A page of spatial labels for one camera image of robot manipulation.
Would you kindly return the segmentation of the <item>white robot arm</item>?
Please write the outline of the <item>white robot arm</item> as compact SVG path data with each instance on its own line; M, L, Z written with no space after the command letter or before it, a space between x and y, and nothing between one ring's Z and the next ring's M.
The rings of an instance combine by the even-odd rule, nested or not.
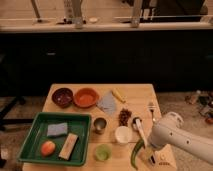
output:
M168 112L152 123L145 142L153 151L162 150L167 144L213 165L213 139L192 134L182 129L180 114Z

